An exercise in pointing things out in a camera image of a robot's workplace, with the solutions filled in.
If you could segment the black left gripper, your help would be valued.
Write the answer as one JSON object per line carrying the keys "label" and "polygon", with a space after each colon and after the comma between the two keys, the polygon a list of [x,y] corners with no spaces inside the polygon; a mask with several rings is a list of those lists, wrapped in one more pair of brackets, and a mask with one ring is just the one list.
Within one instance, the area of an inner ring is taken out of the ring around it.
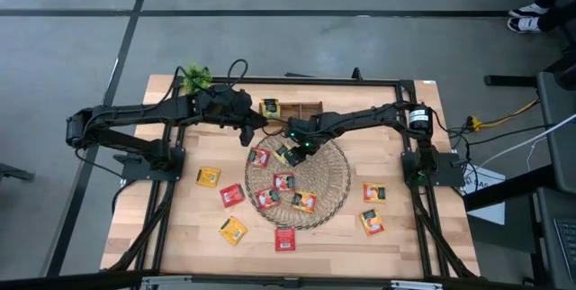
{"label": "black left gripper", "polygon": [[251,95],[244,89],[234,90],[230,86],[216,86],[211,114],[235,121],[246,119],[246,126],[253,130],[266,127],[267,118],[260,113],[252,112],[251,106]]}

